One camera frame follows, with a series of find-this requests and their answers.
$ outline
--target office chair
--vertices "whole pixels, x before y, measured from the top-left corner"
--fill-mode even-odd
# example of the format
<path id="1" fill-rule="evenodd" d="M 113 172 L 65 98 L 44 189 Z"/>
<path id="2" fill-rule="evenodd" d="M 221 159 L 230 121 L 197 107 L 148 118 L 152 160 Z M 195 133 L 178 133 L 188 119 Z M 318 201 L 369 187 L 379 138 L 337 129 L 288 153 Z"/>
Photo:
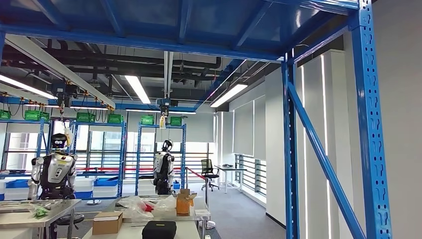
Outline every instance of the office chair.
<path id="1" fill-rule="evenodd" d="M 213 172 L 214 169 L 212 168 L 211 159 L 203 159 L 203 160 L 201 160 L 201 166 L 202 166 L 202 173 L 201 173 L 201 175 L 203 177 L 206 177 L 208 179 L 214 179 L 214 178 L 218 178 L 219 177 L 219 174 L 218 173 L 220 172 L 220 170 L 217 169 L 217 174 L 214 174 L 214 172 Z M 212 192 L 214 191 L 214 187 L 217 187 L 220 190 L 220 187 L 219 186 L 211 183 L 211 180 L 209 180 L 208 186 L 211 188 L 211 191 Z M 201 190 L 203 190 L 205 187 L 206 187 L 206 185 L 204 184 L 202 186 Z"/>

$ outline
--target ceiling light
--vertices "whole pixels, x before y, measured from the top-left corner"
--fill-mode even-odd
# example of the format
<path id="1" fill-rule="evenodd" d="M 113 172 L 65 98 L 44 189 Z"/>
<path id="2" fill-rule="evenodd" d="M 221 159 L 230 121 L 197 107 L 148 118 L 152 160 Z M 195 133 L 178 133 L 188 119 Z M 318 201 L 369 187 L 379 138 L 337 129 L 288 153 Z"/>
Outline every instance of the ceiling light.
<path id="1" fill-rule="evenodd" d="M 101 108 L 101 107 L 85 107 L 85 106 L 70 106 L 71 109 L 86 109 L 86 110 L 101 110 L 106 111 L 107 108 Z"/>
<path id="2" fill-rule="evenodd" d="M 137 110 L 137 109 L 126 109 L 126 111 L 135 111 L 135 112 L 149 112 L 149 113 L 160 113 L 159 110 Z"/>
<path id="3" fill-rule="evenodd" d="M 6 76 L 0 75 L 0 81 L 9 83 L 11 85 L 17 86 L 17 87 L 19 87 L 21 89 L 24 89 L 24 90 L 27 90 L 27 91 L 31 91 L 33 93 L 39 94 L 41 96 L 44 96 L 45 98 L 48 98 L 48 99 L 57 99 L 57 97 L 55 97 L 55 96 L 53 96 L 53 95 L 51 95 L 49 93 L 46 93 L 44 91 L 40 91 L 40 90 L 38 90 L 38 89 L 36 89 L 34 87 L 31 87 L 31 86 L 25 85 L 25 84 L 23 84 L 21 82 L 12 80 L 11 78 L 6 77 Z"/>
<path id="4" fill-rule="evenodd" d="M 138 95 L 139 99 L 144 104 L 150 104 L 151 101 L 149 100 L 148 96 L 146 95 L 146 92 L 144 88 L 141 85 L 141 82 L 139 81 L 137 76 L 124 76 L 126 80 L 129 82 L 130 86 L 132 86 L 135 93 Z"/>
<path id="5" fill-rule="evenodd" d="M 169 111 L 170 114 L 184 114 L 184 115 L 195 115 L 196 112 L 187 112 L 187 111 Z"/>
<path id="6" fill-rule="evenodd" d="M 216 108 L 216 107 L 221 106 L 224 102 L 230 100 L 233 96 L 235 96 L 237 93 L 244 90 L 246 87 L 248 87 L 247 84 L 236 84 L 226 93 L 224 93 L 220 98 L 218 98 L 213 103 L 211 103 L 211 107 Z"/>
<path id="7" fill-rule="evenodd" d="M 27 104 L 27 105 L 25 105 L 25 106 L 35 106 L 35 107 L 40 107 L 40 105 L 35 105 L 35 104 L 32 104 L 32 105 Z M 53 105 L 45 105 L 45 106 L 43 106 L 43 107 L 47 107 L 47 108 L 59 108 L 59 106 L 53 106 Z"/>

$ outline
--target gray carpet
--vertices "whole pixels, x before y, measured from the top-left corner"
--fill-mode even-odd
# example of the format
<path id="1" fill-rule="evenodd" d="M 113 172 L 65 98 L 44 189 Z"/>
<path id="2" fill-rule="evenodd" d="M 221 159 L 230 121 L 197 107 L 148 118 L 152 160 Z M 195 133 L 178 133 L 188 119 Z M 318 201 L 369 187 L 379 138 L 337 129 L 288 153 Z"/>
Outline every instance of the gray carpet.
<path id="1" fill-rule="evenodd" d="M 204 191 L 201 191 L 202 185 L 203 183 L 192 183 L 189 187 L 200 196 L 204 196 Z M 103 200 L 101 204 L 95 206 L 88 206 L 82 201 L 76 207 L 76 212 L 83 212 L 87 221 L 79 223 L 79 230 L 74 228 L 72 236 L 82 238 L 92 227 L 90 220 L 112 201 Z M 286 231 L 265 216 L 265 208 L 237 190 L 228 190 L 227 194 L 223 188 L 210 191 L 209 204 L 211 218 L 216 223 L 215 229 L 207 230 L 207 235 L 210 235 L 211 239 L 285 239 Z M 66 233 L 67 227 L 59 226 L 58 238 L 66 238 Z"/>

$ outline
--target green crate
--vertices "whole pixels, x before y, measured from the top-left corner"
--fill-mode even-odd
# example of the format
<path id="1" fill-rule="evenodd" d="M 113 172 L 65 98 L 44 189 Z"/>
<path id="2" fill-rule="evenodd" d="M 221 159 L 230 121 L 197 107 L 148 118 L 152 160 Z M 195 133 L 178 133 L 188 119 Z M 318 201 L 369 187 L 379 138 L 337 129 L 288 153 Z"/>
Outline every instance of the green crate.
<path id="1" fill-rule="evenodd" d="M 25 120 L 40 120 L 41 111 L 25 111 Z"/>
<path id="2" fill-rule="evenodd" d="M 76 122 L 95 122 L 95 114 L 86 112 L 76 113 Z"/>
<path id="3" fill-rule="evenodd" d="M 9 120 L 10 119 L 10 112 L 0 110 L 0 119 Z"/>
<path id="4" fill-rule="evenodd" d="M 109 123 L 122 123 L 123 122 L 123 116 L 117 115 L 117 114 L 110 114 L 108 115 L 108 121 Z"/>
<path id="5" fill-rule="evenodd" d="M 170 125 L 182 126 L 182 117 L 170 117 Z"/>
<path id="6" fill-rule="evenodd" d="M 141 124 L 154 124 L 155 116 L 141 116 Z"/>

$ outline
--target black case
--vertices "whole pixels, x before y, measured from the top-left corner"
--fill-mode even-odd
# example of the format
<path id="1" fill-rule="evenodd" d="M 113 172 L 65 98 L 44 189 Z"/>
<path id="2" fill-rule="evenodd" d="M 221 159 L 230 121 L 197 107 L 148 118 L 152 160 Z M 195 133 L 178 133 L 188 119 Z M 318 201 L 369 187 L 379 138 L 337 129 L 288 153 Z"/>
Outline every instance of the black case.
<path id="1" fill-rule="evenodd" d="M 173 239 L 176 222 L 149 221 L 142 230 L 142 239 Z"/>

